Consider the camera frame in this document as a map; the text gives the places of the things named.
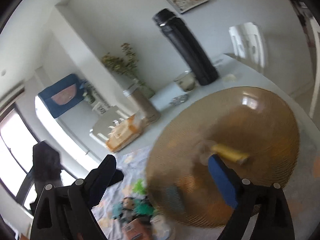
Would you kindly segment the orange cardboard box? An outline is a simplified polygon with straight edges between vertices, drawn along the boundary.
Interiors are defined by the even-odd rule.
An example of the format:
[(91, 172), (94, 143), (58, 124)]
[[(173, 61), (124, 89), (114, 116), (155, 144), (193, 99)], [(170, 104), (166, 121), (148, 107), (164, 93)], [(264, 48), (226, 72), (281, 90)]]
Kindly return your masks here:
[(122, 231), (128, 240), (152, 240), (150, 230), (138, 218), (123, 226)]

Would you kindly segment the cartoon boy figure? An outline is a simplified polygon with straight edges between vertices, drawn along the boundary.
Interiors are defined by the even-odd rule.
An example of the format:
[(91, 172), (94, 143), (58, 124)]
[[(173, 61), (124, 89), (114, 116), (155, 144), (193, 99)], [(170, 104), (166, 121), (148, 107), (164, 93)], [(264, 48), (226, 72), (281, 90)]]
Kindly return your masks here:
[(121, 202), (121, 219), (125, 223), (129, 223), (133, 220), (134, 217), (134, 208), (135, 208), (135, 201), (132, 197), (125, 197)]

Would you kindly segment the small ceramic cup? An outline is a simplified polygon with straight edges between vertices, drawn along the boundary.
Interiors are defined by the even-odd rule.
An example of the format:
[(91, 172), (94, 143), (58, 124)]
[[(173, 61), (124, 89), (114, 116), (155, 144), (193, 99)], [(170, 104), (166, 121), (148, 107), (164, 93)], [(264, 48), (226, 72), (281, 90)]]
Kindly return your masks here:
[(196, 86), (195, 77), (191, 70), (185, 71), (180, 74), (175, 80), (174, 83), (178, 85), (184, 92), (189, 92), (193, 90)]

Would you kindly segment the champagne tumbler bottle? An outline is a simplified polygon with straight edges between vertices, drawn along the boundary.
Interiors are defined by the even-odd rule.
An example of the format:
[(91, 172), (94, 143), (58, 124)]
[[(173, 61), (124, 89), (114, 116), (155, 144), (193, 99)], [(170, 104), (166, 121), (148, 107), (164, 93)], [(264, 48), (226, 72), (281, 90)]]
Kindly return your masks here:
[(149, 123), (156, 122), (161, 114), (136, 84), (123, 91), (123, 94), (138, 108)]

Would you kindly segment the white chair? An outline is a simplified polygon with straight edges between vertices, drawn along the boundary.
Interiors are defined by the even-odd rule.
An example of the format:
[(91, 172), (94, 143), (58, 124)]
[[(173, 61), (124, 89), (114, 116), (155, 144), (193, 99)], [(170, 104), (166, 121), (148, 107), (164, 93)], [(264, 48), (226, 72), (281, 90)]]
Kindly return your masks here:
[(124, 121), (124, 118), (120, 115), (119, 108), (117, 106), (112, 106), (94, 124), (89, 135), (97, 143), (106, 147), (106, 142), (108, 141), (108, 136), (112, 129), (118, 126), (122, 121)]
[(267, 45), (259, 25), (253, 22), (229, 27), (234, 56), (240, 62), (264, 75), (268, 65)]

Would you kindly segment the dark green plastic toy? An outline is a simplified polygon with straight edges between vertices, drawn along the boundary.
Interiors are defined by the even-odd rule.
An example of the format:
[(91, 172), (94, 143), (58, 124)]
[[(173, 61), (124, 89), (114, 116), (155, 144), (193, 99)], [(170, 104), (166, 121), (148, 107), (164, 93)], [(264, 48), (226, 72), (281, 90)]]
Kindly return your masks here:
[[(147, 218), (147, 221), (149, 221), (150, 218), (153, 216), (155, 208), (151, 205), (151, 203), (147, 199), (134, 198), (134, 201), (136, 206), (133, 211), (134, 213), (133, 220), (136, 218), (143, 217), (143, 218)], [(112, 207), (112, 218), (124, 222), (121, 219), (121, 202), (119, 202), (118, 204)]]

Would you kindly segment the light green plastic toy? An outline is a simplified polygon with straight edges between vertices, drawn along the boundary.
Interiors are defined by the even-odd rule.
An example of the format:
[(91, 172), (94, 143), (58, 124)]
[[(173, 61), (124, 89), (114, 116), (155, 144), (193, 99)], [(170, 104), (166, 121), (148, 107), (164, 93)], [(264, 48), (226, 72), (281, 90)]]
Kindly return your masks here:
[(146, 195), (146, 187), (143, 179), (138, 179), (132, 186), (132, 192), (135, 194)]

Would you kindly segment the orange tissue pack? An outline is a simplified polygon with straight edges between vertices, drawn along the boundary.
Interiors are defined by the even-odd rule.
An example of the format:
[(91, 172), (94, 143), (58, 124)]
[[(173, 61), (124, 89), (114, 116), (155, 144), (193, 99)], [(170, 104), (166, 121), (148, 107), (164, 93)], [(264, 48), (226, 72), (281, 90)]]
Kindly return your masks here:
[(110, 152), (116, 153), (143, 133), (145, 118), (136, 113), (127, 119), (114, 120), (113, 125), (108, 128), (110, 131), (107, 134), (106, 147)]

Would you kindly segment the crumpled foil wrapper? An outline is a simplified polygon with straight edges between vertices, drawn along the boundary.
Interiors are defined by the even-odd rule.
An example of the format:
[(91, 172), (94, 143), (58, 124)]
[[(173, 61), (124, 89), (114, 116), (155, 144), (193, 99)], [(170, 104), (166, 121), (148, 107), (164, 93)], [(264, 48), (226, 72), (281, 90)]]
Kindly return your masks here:
[(183, 94), (183, 95), (179, 95), (177, 97), (174, 97), (171, 101), (170, 101), (170, 105), (172, 106), (178, 106), (184, 102), (186, 102), (189, 99), (189, 95), (188, 94)]

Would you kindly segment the blue wall hanging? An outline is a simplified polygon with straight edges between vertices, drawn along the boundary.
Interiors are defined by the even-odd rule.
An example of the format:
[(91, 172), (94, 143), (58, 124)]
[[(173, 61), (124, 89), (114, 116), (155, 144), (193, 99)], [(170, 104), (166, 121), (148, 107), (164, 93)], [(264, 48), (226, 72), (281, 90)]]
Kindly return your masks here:
[(38, 94), (54, 119), (84, 100), (84, 85), (75, 74), (69, 74)]

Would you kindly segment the vase with flowers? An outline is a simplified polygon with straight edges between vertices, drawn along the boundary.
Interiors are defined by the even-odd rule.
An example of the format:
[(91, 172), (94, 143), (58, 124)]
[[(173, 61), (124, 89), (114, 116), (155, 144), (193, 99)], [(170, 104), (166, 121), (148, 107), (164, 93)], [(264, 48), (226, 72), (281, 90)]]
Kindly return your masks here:
[(107, 53), (101, 58), (103, 65), (119, 74), (128, 77), (132, 80), (142, 93), (148, 98), (152, 98), (155, 95), (155, 91), (151, 89), (144, 81), (138, 77), (137, 63), (138, 59), (136, 54), (129, 43), (123, 43), (121, 45), (121, 51), (124, 57), (118, 57)]

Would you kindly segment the white chair left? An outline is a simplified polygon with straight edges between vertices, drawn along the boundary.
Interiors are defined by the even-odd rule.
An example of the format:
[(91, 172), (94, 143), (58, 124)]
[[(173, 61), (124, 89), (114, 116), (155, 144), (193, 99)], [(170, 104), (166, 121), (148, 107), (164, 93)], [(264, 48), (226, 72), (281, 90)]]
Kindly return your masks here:
[(97, 143), (106, 147), (106, 142), (108, 141), (108, 136), (112, 129), (118, 126), (122, 121), (124, 121), (124, 118), (120, 115), (119, 108), (117, 106), (112, 106), (94, 124), (89, 135)]

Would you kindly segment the yellow cylinder tube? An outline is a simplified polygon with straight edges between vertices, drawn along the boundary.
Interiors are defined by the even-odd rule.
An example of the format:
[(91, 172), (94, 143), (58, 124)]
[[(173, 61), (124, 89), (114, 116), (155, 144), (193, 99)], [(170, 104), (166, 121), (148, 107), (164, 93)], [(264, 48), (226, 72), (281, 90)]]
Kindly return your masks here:
[(227, 159), (228, 161), (237, 163), (239, 165), (245, 163), (249, 158), (249, 154), (241, 152), (224, 144), (214, 144), (210, 149), (221, 158)]

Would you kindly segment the amber ribbed glass bowl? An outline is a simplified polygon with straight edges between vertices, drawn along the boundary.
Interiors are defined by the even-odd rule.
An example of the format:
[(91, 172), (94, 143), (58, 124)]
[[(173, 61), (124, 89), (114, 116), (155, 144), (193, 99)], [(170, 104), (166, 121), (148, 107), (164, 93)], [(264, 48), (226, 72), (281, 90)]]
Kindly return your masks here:
[(166, 126), (150, 152), (145, 172), (151, 204), (188, 226), (225, 225), (233, 210), (210, 176), (213, 151), (240, 178), (284, 186), (299, 152), (293, 111), (257, 87), (233, 87), (196, 101)]

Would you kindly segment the patterned tablecloth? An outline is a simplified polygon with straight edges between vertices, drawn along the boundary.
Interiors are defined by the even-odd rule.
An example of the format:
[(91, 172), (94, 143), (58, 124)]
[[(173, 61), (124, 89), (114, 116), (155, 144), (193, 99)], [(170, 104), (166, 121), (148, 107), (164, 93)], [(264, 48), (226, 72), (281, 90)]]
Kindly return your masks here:
[[(319, 224), (319, 134), (313, 138), (299, 125), (300, 150), (294, 171), (284, 188), (296, 239), (308, 239)], [(117, 157), (124, 180), (108, 188), (93, 215), (108, 239), (125, 239), (119, 223), (112, 219), (112, 207), (124, 197), (135, 197), (134, 184), (144, 179), (150, 147)]]

